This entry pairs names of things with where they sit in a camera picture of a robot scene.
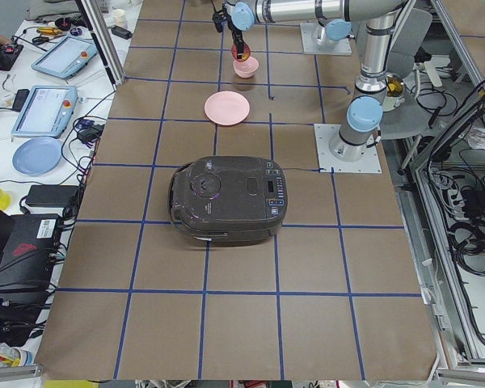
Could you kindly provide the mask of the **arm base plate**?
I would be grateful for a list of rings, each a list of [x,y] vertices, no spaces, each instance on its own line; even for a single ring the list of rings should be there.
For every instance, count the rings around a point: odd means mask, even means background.
[[[318,168],[325,173],[381,174],[377,145],[372,136],[364,145],[340,138],[339,124],[314,124]]]

